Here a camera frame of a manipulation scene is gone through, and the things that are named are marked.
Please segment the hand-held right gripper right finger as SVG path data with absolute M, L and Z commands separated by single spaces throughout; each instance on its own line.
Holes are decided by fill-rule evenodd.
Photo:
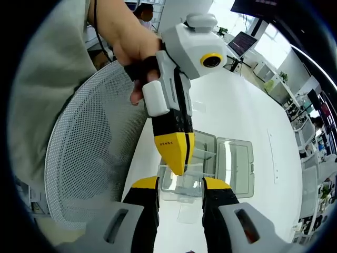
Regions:
M 253 206 L 239 202 L 229 184 L 203 178 L 202 226 L 208 252 L 286 252 L 273 223 Z

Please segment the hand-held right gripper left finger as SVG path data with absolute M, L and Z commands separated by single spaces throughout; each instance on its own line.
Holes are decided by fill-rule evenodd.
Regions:
M 133 183 L 122 202 L 112 202 L 87 225 L 74 242 L 58 252 L 153 252 L 159 225 L 158 176 Z

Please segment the person's left hand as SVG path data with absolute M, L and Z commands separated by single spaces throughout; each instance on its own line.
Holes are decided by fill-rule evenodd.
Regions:
M 152 31 L 142 25 L 134 29 L 125 29 L 120 32 L 117 41 L 113 43 L 113 52 L 122 66 L 144 61 L 162 49 L 162 40 Z M 130 95 L 132 105 L 138 105 L 143 98 L 142 86 L 150 81 L 157 80 L 160 73 L 157 69 L 147 71 L 146 81 L 135 80 L 134 89 Z

